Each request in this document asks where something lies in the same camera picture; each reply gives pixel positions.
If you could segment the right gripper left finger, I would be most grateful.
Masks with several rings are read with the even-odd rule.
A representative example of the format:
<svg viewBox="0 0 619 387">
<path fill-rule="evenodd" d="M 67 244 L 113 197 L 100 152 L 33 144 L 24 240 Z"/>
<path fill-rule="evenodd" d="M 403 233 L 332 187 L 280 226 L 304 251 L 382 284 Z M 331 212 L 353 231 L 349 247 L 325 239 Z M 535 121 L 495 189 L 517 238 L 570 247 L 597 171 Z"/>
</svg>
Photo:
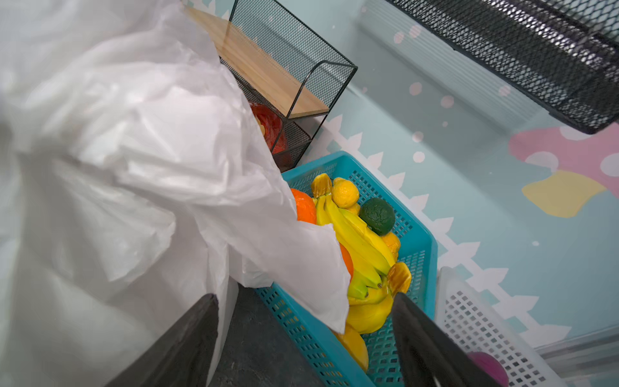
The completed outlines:
<svg viewBox="0 0 619 387">
<path fill-rule="evenodd" d="M 109 386 L 205 386 L 218 338 L 219 301 L 208 293 Z"/>
</svg>

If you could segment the white plastic grocery bag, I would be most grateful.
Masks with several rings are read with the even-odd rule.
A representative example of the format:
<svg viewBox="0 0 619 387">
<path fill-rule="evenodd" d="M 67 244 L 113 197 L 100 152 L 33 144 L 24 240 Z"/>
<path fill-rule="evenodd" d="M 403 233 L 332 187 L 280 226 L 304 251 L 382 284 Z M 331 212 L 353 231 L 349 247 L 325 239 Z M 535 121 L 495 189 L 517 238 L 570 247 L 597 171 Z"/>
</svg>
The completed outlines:
<svg viewBox="0 0 619 387">
<path fill-rule="evenodd" d="M 279 284 L 343 332 L 350 277 L 179 1 L 1 4 L 1 383 L 103 386 L 200 298 Z"/>
</svg>

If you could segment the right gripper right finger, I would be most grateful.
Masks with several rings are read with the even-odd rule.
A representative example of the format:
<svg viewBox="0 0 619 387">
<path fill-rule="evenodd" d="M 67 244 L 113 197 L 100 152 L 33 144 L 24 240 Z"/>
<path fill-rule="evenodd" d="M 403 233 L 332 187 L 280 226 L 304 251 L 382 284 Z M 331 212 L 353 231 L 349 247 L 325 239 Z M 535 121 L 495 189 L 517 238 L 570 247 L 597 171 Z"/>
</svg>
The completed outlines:
<svg viewBox="0 0 619 387">
<path fill-rule="evenodd" d="M 405 386 L 498 386 L 404 293 L 391 312 Z"/>
</svg>

